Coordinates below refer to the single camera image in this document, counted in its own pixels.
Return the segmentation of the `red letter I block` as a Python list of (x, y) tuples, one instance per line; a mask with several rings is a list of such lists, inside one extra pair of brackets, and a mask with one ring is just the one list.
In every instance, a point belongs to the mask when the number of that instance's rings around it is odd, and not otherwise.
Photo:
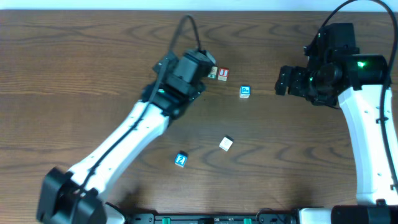
[(228, 79), (229, 70), (227, 68), (220, 68), (218, 70), (218, 80), (226, 82)]

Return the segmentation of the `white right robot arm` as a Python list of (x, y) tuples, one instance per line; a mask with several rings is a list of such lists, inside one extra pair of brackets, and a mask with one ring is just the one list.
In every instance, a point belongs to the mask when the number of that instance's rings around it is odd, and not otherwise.
[(380, 104), (386, 59), (361, 54), (351, 23), (318, 30), (305, 48), (306, 67), (284, 66), (278, 95), (305, 98), (315, 106), (339, 106), (346, 119), (356, 166), (356, 205), (301, 208), (292, 223), (396, 223), (397, 136), (391, 102)]

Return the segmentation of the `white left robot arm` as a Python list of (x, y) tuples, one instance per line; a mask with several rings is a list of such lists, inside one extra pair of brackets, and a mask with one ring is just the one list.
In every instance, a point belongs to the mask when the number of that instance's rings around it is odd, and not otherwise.
[(44, 177), (36, 219), (41, 223), (127, 223), (107, 198), (134, 159), (205, 91), (201, 79), (216, 60), (207, 50), (168, 52), (126, 119), (92, 153), (66, 172), (54, 167)]

